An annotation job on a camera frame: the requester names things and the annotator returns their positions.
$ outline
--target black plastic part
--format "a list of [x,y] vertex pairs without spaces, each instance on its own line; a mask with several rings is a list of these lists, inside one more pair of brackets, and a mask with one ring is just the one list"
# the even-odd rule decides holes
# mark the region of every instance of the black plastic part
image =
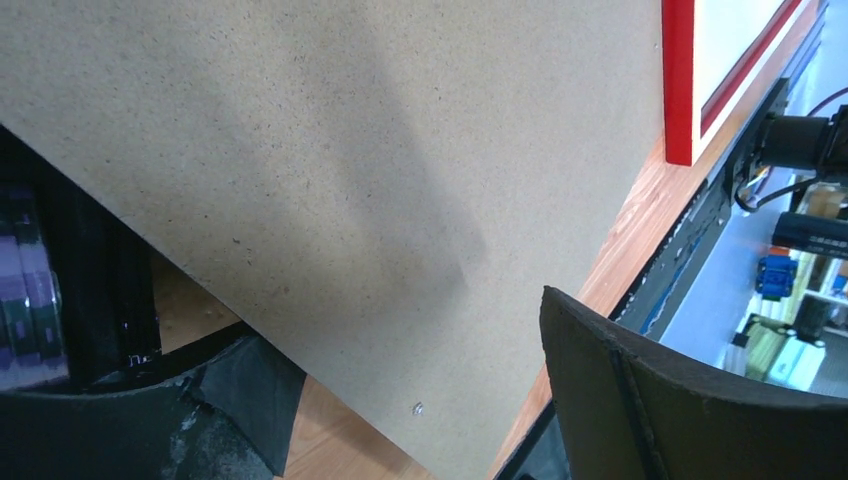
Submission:
[[774,227],[771,243],[848,260],[848,222],[785,212]]
[[[783,113],[788,83],[785,78],[775,82],[737,138],[715,181],[711,184],[705,182],[699,187],[613,309],[611,319],[649,338],[658,339],[662,335],[724,230],[739,182],[750,178],[756,168],[755,151],[763,141],[761,126],[767,119]],[[534,465],[541,465],[543,468],[564,468],[563,471],[568,471],[562,440],[552,441],[558,442],[551,443],[555,445],[552,448],[546,447],[549,444],[543,440],[554,428],[559,431],[559,422],[553,404],[549,403],[501,469],[498,480],[570,479],[570,474],[537,476],[538,471],[534,470]]]
[[497,480],[570,480],[562,432],[553,402],[548,402],[527,437],[515,449]]
[[821,338],[827,322],[838,314],[838,305],[807,295],[801,301],[792,328],[797,332],[798,340],[815,343]]
[[3,475],[268,480],[284,472],[305,377],[239,323],[98,393],[0,392]]
[[763,165],[815,170],[825,153],[828,119],[776,117],[770,120],[761,151]]
[[0,181],[35,192],[71,382],[88,385],[160,355],[147,244],[5,128],[0,145]]

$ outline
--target brown cardboard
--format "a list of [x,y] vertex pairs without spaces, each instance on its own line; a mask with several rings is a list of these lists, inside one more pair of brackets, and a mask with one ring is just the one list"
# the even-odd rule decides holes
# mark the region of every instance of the brown cardboard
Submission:
[[3,9],[4,125],[434,474],[482,478],[542,285],[578,291],[661,133],[659,0],[54,3]]

